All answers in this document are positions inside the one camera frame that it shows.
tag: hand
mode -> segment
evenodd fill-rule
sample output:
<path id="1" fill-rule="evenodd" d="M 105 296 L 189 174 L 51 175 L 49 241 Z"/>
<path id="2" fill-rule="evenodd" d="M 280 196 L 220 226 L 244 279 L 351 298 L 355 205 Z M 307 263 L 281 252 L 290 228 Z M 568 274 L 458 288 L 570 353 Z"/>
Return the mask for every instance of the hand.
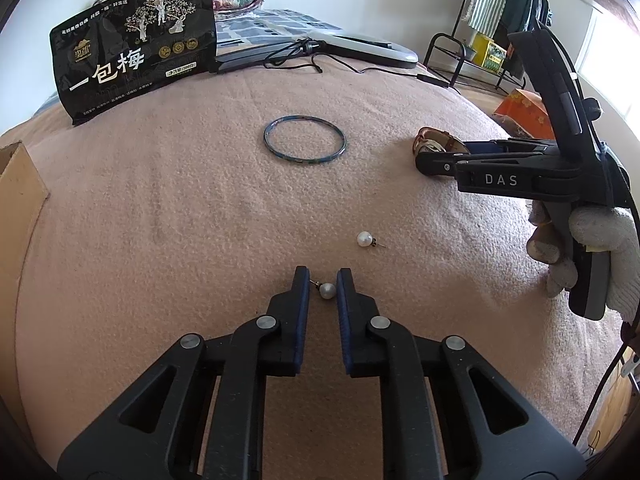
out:
<path id="1" fill-rule="evenodd" d="M 534 202 L 529 222 L 536 231 L 527 242 L 527 253 L 533 259 L 549 264 L 546 292 L 550 298 L 563 289 L 572 288 L 578 272 L 574 263 L 562 254 L 564 244 L 556 232 L 542 202 Z M 569 229 L 575 240 L 592 250 L 610 251 L 611 270 L 607 306 L 622 316 L 623 340 L 631 338 L 633 323 L 640 300 L 640 247 L 633 218 L 624 209 L 604 206 L 576 208 L 569 216 Z M 640 353 L 640 335 L 630 346 Z"/>

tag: bed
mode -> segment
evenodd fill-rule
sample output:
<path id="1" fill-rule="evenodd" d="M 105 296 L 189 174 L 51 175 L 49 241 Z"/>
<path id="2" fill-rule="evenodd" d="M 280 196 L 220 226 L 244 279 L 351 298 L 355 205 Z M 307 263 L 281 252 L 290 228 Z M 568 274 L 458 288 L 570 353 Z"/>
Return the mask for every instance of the bed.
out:
<path id="1" fill-rule="evenodd" d="M 16 348 L 51 465 L 180 336 L 232 332 L 296 265 L 322 282 L 350 267 L 381 313 L 416 335 L 463 336 L 563 434 L 577 429 L 615 354 L 618 315 L 591 322 L 566 295 L 546 298 L 524 201 L 461 194 L 414 167 L 422 126 L 463 140 L 504 131 L 452 89 L 318 62 L 323 74 L 190 76 L 76 127 L 53 104 L 1 137 L 25 142 L 50 189 Z M 287 114 L 336 124 L 347 151 L 318 166 L 274 157 L 262 131 Z M 280 140 L 302 155 L 324 142 L 302 123 Z M 359 247 L 363 230 L 388 248 Z M 344 374 L 335 302 L 313 294 L 302 374 L 268 381 L 264 478 L 376 478 L 381 450 L 377 383 Z"/>

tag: power cord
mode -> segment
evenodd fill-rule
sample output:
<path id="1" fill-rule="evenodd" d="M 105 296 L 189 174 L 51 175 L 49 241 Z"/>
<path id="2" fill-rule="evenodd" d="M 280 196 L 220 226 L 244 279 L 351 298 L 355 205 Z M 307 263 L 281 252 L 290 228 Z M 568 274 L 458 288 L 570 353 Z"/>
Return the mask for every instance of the power cord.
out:
<path id="1" fill-rule="evenodd" d="M 569 56 L 568 52 L 566 51 L 564 45 L 562 45 L 562 43 L 560 43 L 560 40 L 558 40 L 556 35 L 546 25 L 544 25 L 543 23 L 540 23 L 540 22 L 538 22 L 538 25 L 541 26 L 542 28 L 544 28 L 551 35 L 551 38 L 554 40 L 556 45 L 562 51 L 562 55 L 566 59 L 566 62 L 568 63 L 569 68 L 572 70 L 572 73 L 575 73 L 577 75 L 577 71 L 575 69 L 574 62 L 571 60 L 571 57 Z M 582 92 L 582 85 L 580 84 L 580 80 L 577 77 L 574 80 L 574 84 L 575 84 L 575 87 L 577 88 L 578 95 L 580 96 L 580 100 L 584 101 L 584 93 Z M 589 118 L 587 118 L 587 123 L 589 125 L 589 130 L 591 132 L 591 135 L 593 136 L 593 140 L 596 142 L 596 145 L 597 146 L 601 146 L 600 139 L 598 138 L 598 134 L 596 133 L 595 127 L 593 126 L 593 121 L 591 121 Z M 601 156 L 600 160 L 602 162 L 604 176 L 608 180 L 609 172 L 607 171 L 605 157 Z M 631 188 L 629 187 L 629 184 L 626 182 L 625 176 L 622 173 L 622 170 L 620 169 L 620 167 L 618 167 L 618 173 L 617 173 L 616 177 L 620 180 L 619 184 L 624 184 L 624 186 L 625 186 L 626 197 L 627 197 L 627 201 L 628 201 L 628 204 L 629 204 L 629 209 L 631 210 L 631 215 L 632 215 L 632 217 L 634 219 L 634 225 L 636 227 L 636 234 L 638 235 L 638 239 L 639 239 L 639 242 L 640 242 L 640 216 L 638 215 L 638 209 L 637 209 L 636 204 L 634 203 L 634 199 L 633 199 L 633 197 L 631 195 Z M 636 309 L 636 315 L 634 317 L 633 323 L 631 324 L 631 330 L 629 331 L 629 333 L 631 334 L 631 337 L 633 337 L 633 335 L 636 333 L 636 329 L 638 328 L 638 323 L 639 322 L 640 322 L 640 302 L 638 303 L 638 308 Z M 602 391 L 604 390 L 604 387 L 606 386 L 607 381 L 609 380 L 609 377 L 613 373 L 613 370 L 615 370 L 616 367 L 618 366 L 618 362 L 622 361 L 623 355 L 624 355 L 626 349 L 628 348 L 628 344 L 627 343 L 628 343 L 628 340 L 623 341 L 622 345 L 620 346 L 620 349 L 618 350 L 618 352 L 616 353 L 615 357 L 613 358 L 613 361 L 609 364 L 609 367 L 607 367 L 607 370 L 604 372 L 604 375 L 602 376 L 602 378 L 600 380 L 600 383 L 598 384 L 598 387 L 596 388 L 596 391 L 593 394 L 593 397 L 591 397 L 591 402 L 589 404 L 589 407 L 587 408 L 587 411 L 585 412 L 584 417 L 582 418 L 582 422 L 580 424 L 580 427 L 578 428 L 578 431 L 576 432 L 576 434 L 574 436 L 574 446 L 578 445 L 578 442 L 580 441 L 580 437 L 584 433 L 584 430 L 587 427 L 587 424 L 589 423 L 591 415 L 593 415 L 593 411 L 596 408 L 598 400 L 600 399 Z"/>
<path id="2" fill-rule="evenodd" d="M 448 83 L 446 81 L 442 81 L 441 79 L 437 79 L 435 77 L 432 77 L 430 75 L 426 75 L 426 74 L 407 74 L 404 72 L 394 72 L 393 70 L 387 70 L 385 68 L 379 68 L 377 66 L 369 66 L 366 67 L 362 70 L 358 70 L 356 68 L 354 68 L 353 66 L 351 66 L 349 63 L 333 56 L 332 54 L 328 54 L 325 52 L 316 52 L 314 54 L 311 55 L 311 59 L 309 63 L 303 63 L 300 65 L 294 65 L 294 66 L 284 66 L 284 64 L 288 61 L 293 59 L 293 57 L 297 56 L 297 54 L 299 54 L 300 52 L 302 52 L 305 47 L 307 42 L 309 42 L 310 40 L 304 38 L 302 40 L 297 40 L 291 44 L 288 44 L 287 46 L 281 48 L 280 50 L 277 50 L 276 52 L 272 52 L 271 54 L 269 54 L 267 57 L 264 58 L 264 60 L 262 61 L 262 66 L 265 68 L 269 68 L 269 69 L 276 69 L 276 70 L 296 70 L 299 68 L 306 68 L 306 67 L 311 67 L 313 69 L 316 70 L 316 72 L 318 72 L 319 74 L 321 74 L 323 72 L 322 67 L 318 65 L 318 63 L 316 63 L 316 57 L 317 56 L 326 56 L 329 57 L 331 59 L 333 59 L 335 62 L 340 63 L 341 65 L 344 65 L 345 67 L 347 67 L 349 70 L 351 70 L 352 72 L 355 72 L 356 74 L 364 74 L 365 72 L 384 72 L 386 74 L 392 74 L 392 75 L 400 75 L 400 76 L 404 76 L 404 77 L 413 77 L 416 78 L 418 81 L 423 81 L 426 83 L 431 83 L 433 85 L 439 86 L 441 88 L 453 88 L 456 92 L 458 92 L 458 94 L 460 94 L 460 92 L 458 91 L 457 88 L 454 87 L 449 87 Z M 279 53 L 284 52 L 285 50 L 289 50 L 291 49 L 291 52 L 289 52 L 289 54 L 287 54 L 284 58 L 282 59 L 274 59 Z"/>

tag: white pearl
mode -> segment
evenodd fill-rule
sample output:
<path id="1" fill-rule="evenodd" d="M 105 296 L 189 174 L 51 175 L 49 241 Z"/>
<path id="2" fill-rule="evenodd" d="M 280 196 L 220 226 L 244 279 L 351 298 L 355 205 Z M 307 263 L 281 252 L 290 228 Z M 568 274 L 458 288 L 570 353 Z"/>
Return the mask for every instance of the white pearl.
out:
<path id="1" fill-rule="evenodd" d="M 358 245 L 360 247 L 369 247 L 373 243 L 373 236 L 368 231 L 363 231 L 358 235 Z"/>
<path id="2" fill-rule="evenodd" d="M 324 300 L 330 300 L 335 297 L 335 285 L 333 283 L 323 283 L 320 285 L 320 297 Z"/>

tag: pearl earring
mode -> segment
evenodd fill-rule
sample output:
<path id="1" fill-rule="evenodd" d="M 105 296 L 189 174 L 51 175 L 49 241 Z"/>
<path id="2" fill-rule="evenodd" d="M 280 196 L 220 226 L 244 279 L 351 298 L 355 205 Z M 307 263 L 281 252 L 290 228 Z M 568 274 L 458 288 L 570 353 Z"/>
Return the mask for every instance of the pearl earring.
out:
<path id="1" fill-rule="evenodd" d="M 323 300 L 330 300 L 335 297 L 335 285 L 333 283 L 320 283 L 314 282 L 313 280 L 309 281 L 316 286 L 320 292 L 320 297 Z"/>
<path id="2" fill-rule="evenodd" d="M 376 239 L 371 235 L 370 232 L 368 231 L 363 231 L 358 235 L 358 245 L 360 247 L 376 247 L 376 246 L 380 246 L 380 247 L 384 247 L 385 249 L 388 249 L 388 247 L 386 245 L 383 244 L 379 244 Z"/>

